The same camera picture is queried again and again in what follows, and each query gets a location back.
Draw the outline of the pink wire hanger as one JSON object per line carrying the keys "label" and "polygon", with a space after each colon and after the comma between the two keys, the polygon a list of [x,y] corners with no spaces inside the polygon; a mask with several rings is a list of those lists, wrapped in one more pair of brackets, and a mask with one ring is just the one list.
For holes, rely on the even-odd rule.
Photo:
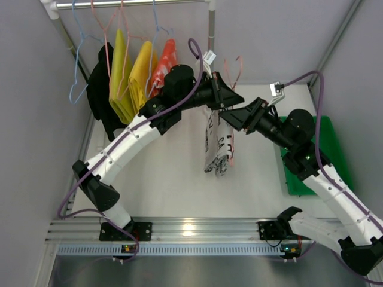
{"label": "pink wire hanger", "polygon": [[[235,88],[237,86],[237,83],[239,81],[239,78],[241,76],[242,70],[243,70],[243,59],[242,56],[238,56],[235,60],[236,62],[239,63],[239,72],[236,76],[236,79],[234,81],[231,80],[230,78],[230,73],[229,73],[229,66],[227,64],[227,60],[224,59],[224,73],[227,77],[228,80],[228,86],[231,88],[232,91],[235,91]],[[229,154],[229,165],[230,167],[234,167],[234,129],[233,127],[230,128],[230,154]]]}

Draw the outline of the newsprint pattern trousers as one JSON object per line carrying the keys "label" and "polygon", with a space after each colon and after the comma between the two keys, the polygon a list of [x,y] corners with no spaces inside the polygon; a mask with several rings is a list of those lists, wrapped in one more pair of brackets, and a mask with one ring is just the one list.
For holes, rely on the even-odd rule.
{"label": "newsprint pattern trousers", "polygon": [[205,129],[205,173],[223,176],[234,164],[233,127],[219,116],[218,110],[209,110]]}

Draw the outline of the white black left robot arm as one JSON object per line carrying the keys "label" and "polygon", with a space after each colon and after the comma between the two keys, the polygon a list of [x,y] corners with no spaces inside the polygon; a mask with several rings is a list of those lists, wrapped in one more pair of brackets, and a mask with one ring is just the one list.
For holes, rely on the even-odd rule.
{"label": "white black left robot arm", "polygon": [[131,124],[103,151],[72,170],[78,187],[96,211],[115,228],[132,232],[134,221],[120,204],[120,194],[111,185],[121,169],[152,141],[164,135],[181,120],[184,110],[207,106],[211,110],[229,108],[244,102],[222,79],[219,72],[194,76],[187,65],[176,65],[165,75],[160,93],[146,101]]}

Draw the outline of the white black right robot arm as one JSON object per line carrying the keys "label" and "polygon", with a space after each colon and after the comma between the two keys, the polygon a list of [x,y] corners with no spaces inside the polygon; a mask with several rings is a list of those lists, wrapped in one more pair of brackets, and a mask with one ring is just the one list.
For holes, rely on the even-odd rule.
{"label": "white black right robot arm", "polygon": [[382,220],[356,197],[318,142],[312,141],[319,134],[319,118],[304,109],[294,109],[282,121],[275,107],[261,98],[242,108],[221,111],[219,116],[237,131],[259,132],[284,149],[285,167],[314,191],[342,223],[342,228],[336,228],[298,207],[290,207],[277,217],[284,238],[310,238],[340,255],[351,270],[362,276],[382,261]]}

